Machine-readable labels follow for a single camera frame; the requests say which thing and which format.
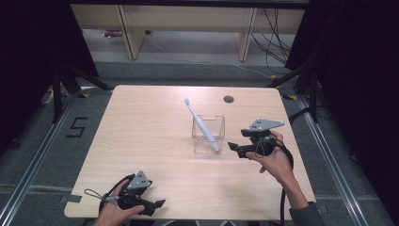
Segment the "light wood surface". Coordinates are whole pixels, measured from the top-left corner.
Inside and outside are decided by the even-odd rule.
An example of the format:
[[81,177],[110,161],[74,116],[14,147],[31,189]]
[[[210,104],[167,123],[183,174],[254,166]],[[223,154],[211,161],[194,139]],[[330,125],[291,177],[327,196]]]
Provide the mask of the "light wood surface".
[[[226,95],[232,104],[223,101]],[[192,115],[183,99],[201,115],[221,115],[226,137],[220,154],[194,153]],[[72,194],[80,203],[65,208],[70,218],[96,218],[99,199],[124,176],[143,170],[152,186],[143,199],[166,199],[152,219],[279,219],[281,186],[261,165],[240,159],[227,142],[250,144],[240,130],[256,119],[284,121],[275,130],[295,160],[295,176],[309,201],[314,201],[308,175],[299,154],[279,92],[265,88],[118,86],[88,151]],[[286,202],[285,217],[289,203]]]

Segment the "white desk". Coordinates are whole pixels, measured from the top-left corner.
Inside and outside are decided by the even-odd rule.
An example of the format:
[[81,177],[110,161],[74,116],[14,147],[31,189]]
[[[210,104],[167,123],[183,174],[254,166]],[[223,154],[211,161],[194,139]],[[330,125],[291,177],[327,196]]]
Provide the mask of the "white desk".
[[[223,101],[226,95],[232,104]],[[194,153],[188,98],[198,114],[222,115],[226,137],[220,154]],[[227,142],[250,144],[240,130],[257,118],[284,121],[276,130],[295,160],[295,176],[308,200],[314,201],[308,175],[276,89],[206,87],[116,87],[88,151],[72,194],[80,203],[65,208],[70,218],[96,218],[104,194],[124,176],[144,170],[153,180],[143,199],[166,199],[152,219],[279,219],[281,186],[261,165],[240,159]]]

